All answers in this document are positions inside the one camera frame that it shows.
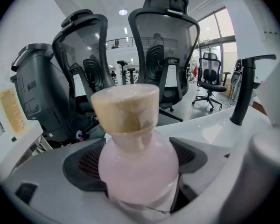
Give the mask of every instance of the wooden bottle stopper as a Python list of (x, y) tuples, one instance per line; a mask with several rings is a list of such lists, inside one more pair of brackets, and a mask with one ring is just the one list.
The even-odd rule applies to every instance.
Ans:
[(151, 84), (120, 85), (96, 92), (91, 103), (107, 133), (130, 133), (156, 126), (159, 92)]

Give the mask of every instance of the ceiling light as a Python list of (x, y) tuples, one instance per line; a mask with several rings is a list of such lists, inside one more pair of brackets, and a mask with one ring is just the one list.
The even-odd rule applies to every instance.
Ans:
[(126, 15), (127, 14), (127, 10), (126, 9), (121, 9), (121, 10), (119, 10), (119, 14), (120, 15)]

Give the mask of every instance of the chair base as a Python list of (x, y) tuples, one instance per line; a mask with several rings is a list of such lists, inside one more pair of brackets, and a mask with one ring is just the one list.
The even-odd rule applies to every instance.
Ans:
[(180, 122), (183, 122), (183, 119), (181, 119), (181, 118), (179, 118), (179, 117), (176, 117), (175, 115), (170, 114), (170, 113), (166, 112), (165, 110), (163, 110), (163, 109), (161, 109), (161, 108), (159, 109), (159, 114), (162, 114), (162, 115), (165, 115), (165, 116), (167, 116), (167, 117), (176, 119), (176, 120), (178, 120), (178, 121), (180, 121)]
[(219, 110), (221, 110), (222, 109), (222, 103), (220, 103), (220, 102), (216, 101), (215, 99), (211, 98), (211, 95), (212, 95), (212, 91), (207, 91), (207, 96), (196, 95), (195, 100), (192, 102), (192, 104), (195, 104), (196, 101), (206, 100), (211, 105), (210, 112), (214, 111), (213, 102), (216, 103), (216, 104), (219, 104), (220, 105)]

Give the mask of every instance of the black mesh vent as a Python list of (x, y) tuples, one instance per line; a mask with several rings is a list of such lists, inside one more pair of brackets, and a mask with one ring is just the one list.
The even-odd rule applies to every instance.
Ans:
[[(78, 168), (82, 172), (95, 179), (100, 179), (98, 173), (98, 159), (104, 145), (105, 144), (101, 144), (93, 151), (83, 155), (78, 163)], [(178, 144), (173, 144), (173, 147), (177, 153), (179, 166), (185, 165), (193, 161), (196, 157), (196, 154), (194, 152), (182, 146), (179, 146)]]

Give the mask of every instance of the black armrest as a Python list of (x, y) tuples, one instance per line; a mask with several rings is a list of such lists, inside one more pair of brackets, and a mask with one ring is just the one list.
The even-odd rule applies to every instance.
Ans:
[(226, 82), (227, 75), (230, 75), (231, 73), (230, 72), (223, 72), (223, 74), (225, 74), (224, 82), (223, 82), (223, 86), (224, 86), (225, 82)]
[(201, 78), (202, 78), (202, 67), (198, 67), (198, 78), (197, 78), (197, 86), (199, 81), (201, 81)]

